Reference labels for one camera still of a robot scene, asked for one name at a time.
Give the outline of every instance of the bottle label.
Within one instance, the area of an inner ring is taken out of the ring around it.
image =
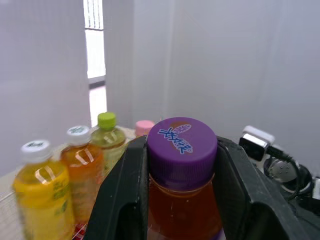
[[[86,180],[71,180],[71,195],[74,218],[77,223],[86,224],[95,205],[102,176]]]
[[[26,240],[65,240],[72,236],[74,218],[67,171],[62,175],[65,177],[57,177],[52,185],[43,186],[43,198],[42,194],[16,192]]]
[[[116,165],[116,163],[121,158],[124,151],[125,151],[125,144],[123,144],[119,147],[103,150],[103,158],[104,158],[103,175],[104,175],[104,177],[108,176],[108,174],[110,173],[112,168]]]

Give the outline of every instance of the plastic bottle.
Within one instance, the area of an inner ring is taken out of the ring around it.
[[[137,121],[135,123],[135,136],[138,138],[144,135],[148,135],[154,125],[155,123],[150,120]]]
[[[89,143],[87,126],[74,126],[66,134],[68,147],[61,152],[61,162],[69,171],[75,222],[86,224],[103,179],[103,152]]]
[[[91,135],[93,144],[103,150],[104,177],[112,170],[125,151],[126,135],[116,127],[116,115],[104,112],[98,115],[98,129]]]
[[[71,240],[74,231],[67,168],[52,161],[50,143],[28,142],[21,148],[25,167],[13,189],[26,240]]]
[[[223,234],[212,186],[217,137],[204,123],[174,117],[147,138],[148,240],[216,240]]]

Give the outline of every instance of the black cable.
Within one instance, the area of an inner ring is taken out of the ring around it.
[[[266,153],[269,154],[271,157],[275,157],[276,159],[290,163],[293,166],[296,173],[296,186],[295,186],[294,192],[289,197],[286,197],[286,199],[288,201],[294,199],[299,194],[299,191],[302,185],[301,174],[296,161],[292,158],[292,156],[289,156],[288,154],[284,153],[282,150],[277,149],[273,146],[268,147],[268,149],[266,150]]]

